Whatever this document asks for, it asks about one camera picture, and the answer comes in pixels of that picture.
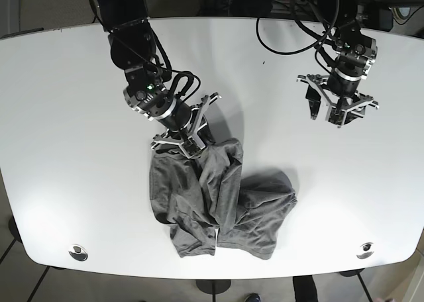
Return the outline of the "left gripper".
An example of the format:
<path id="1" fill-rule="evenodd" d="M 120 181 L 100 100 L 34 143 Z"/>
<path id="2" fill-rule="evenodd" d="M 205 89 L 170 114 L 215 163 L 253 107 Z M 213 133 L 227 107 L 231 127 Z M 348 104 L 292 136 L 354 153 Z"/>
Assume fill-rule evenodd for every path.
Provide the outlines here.
<path id="1" fill-rule="evenodd" d="M 365 117 L 366 108 L 379 109 L 379 103 L 371 95 L 358 90 L 362 80 L 367 79 L 378 53 L 375 40 L 366 40 L 353 47 L 343 46 L 336 59 L 332 59 L 324 49 L 318 51 L 330 67 L 328 75 L 299 75 L 297 80 L 308 85 L 305 98 L 309 103 L 310 117 L 317 118 L 322 103 L 347 112 L 346 120 Z"/>

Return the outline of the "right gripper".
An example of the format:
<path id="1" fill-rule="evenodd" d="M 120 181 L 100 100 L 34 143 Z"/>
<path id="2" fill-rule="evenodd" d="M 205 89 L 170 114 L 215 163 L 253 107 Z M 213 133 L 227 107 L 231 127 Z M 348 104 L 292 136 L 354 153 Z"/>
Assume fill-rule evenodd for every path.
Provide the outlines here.
<path id="1" fill-rule="evenodd" d="M 166 130 L 157 134 L 151 143 L 152 150 L 175 146 L 180 151 L 183 141 L 192 138 L 205 144 L 215 144 L 205 113 L 209 106 L 220 99 L 218 93 L 206 95 L 201 103 L 189 106 L 164 85 L 148 85 L 145 90 L 135 90 L 128 86 L 124 91 L 127 105 L 150 121 L 158 121 Z"/>

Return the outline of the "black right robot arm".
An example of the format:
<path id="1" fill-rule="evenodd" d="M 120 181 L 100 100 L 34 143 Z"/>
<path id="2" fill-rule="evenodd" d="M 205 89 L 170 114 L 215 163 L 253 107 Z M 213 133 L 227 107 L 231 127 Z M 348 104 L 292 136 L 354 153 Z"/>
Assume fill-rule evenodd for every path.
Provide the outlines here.
<path id="1" fill-rule="evenodd" d="M 201 80 L 190 71 L 172 68 L 148 21 L 145 0 L 88 1 L 108 34 L 113 63 L 125 73 L 127 105 L 166 129 L 153 138 L 151 148 L 175 146 L 186 158 L 198 157 L 213 142 L 205 112 L 219 94 L 206 95 L 196 105 L 186 103 Z"/>

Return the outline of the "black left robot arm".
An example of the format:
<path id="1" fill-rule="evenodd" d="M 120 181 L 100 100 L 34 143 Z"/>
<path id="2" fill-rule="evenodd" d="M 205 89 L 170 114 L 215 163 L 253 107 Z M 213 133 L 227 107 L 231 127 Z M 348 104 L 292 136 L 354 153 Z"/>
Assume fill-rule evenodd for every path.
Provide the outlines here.
<path id="1" fill-rule="evenodd" d="M 311 119 L 315 120 L 322 103 L 327 106 L 325 120 L 341 128 L 365 117 L 366 108 L 379 108 L 372 96 L 358 91 L 374 65 L 378 47 L 376 40 L 361 33 L 356 19 L 355 0 L 308 0 L 325 28 L 323 36 L 315 35 L 315 54 L 330 69 L 328 75 L 299 75 L 298 81 L 308 85 L 305 98 Z"/>

